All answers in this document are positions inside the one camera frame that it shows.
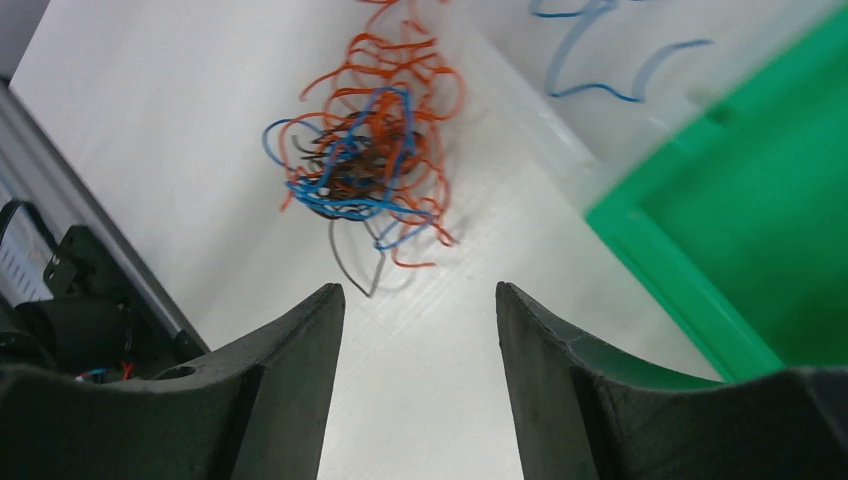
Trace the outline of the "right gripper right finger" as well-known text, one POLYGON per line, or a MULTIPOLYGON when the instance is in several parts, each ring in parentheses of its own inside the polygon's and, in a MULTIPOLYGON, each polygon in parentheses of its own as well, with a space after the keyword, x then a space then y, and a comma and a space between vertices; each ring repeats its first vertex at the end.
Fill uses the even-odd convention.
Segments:
POLYGON ((629 354, 497 285, 527 479, 843 479, 847 371, 709 381, 629 354))

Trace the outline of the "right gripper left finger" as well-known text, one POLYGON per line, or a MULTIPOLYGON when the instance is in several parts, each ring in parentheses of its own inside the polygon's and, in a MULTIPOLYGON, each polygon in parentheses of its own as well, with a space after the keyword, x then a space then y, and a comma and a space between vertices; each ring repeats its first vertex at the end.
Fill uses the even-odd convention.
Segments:
POLYGON ((267 325, 151 379, 1 370, 5 479, 313 479, 343 331, 328 283, 267 325))

